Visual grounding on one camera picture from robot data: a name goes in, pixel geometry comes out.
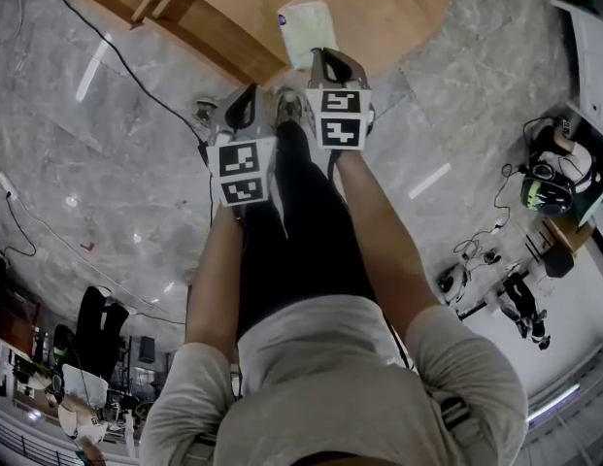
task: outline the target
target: white cabinet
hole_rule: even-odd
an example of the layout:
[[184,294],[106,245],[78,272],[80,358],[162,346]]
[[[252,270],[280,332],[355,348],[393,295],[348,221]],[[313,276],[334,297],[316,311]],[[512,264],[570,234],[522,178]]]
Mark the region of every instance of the white cabinet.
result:
[[564,0],[552,4],[571,14],[575,30],[580,98],[569,105],[603,134],[603,0],[594,0],[599,16]]

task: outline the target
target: gray marble floor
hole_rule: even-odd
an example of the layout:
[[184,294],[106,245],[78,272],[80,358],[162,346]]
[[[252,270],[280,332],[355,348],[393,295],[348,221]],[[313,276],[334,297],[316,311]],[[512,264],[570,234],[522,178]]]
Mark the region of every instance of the gray marble floor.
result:
[[[117,30],[72,1],[110,34],[144,85],[187,118],[196,98],[233,89],[148,28]],[[17,17],[18,0],[0,0],[0,43]],[[94,56],[100,64],[84,92]],[[284,81],[303,80],[289,73]],[[429,278],[454,263],[458,242],[502,217],[493,197],[502,165],[522,161],[521,125],[562,103],[569,83],[559,17],[547,0],[451,0],[430,41],[372,78],[379,117],[365,157],[414,236]],[[324,154],[317,160],[324,163]],[[443,178],[410,198],[446,164]],[[208,172],[193,134],[134,84],[60,0],[24,0],[20,33],[0,47],[0,171],[63,240],[15,203],[38,254],[10,254],[10,261],[51,309],[76,318],[93,283],[149,316],[184,319],[187,279],[209,228]],[[526,257],[523,233],[534,216],[519,205],[519,185],[513,177],[499,200],[512,207],[510,223],[482,243],[498,247],[504,260],[473,273],[464,303]],[[82,247],[90,244],[90,251]],[[0,248],[7,245],[27,249],[0,190]],[[127,333],[154,334],[169,350],[183,329],[136,316]]]

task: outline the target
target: railing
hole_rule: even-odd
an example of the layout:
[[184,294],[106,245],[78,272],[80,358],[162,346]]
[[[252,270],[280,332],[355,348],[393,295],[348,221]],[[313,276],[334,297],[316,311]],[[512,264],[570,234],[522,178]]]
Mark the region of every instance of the railing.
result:
[[43,466],[74,466],[81,463],[75,454],[66,455],[58,450],[47,449],[18,435],[1,423],[0,444]]

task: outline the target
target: gray sleeve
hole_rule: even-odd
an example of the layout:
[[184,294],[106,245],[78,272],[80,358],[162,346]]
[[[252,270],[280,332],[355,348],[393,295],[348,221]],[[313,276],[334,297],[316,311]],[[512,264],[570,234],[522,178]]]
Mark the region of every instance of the gray sleeve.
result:
[[225,356],[204,344],[182,346],[148,415],[140,464],[181,464],[196,435],[217,432],[233,402],[230,364]]
[[414,319],[406,346],[424,383],[460,396],[490,435],[497,464],[512,464],[527,430],[527,398],[506,356],[439,306]]

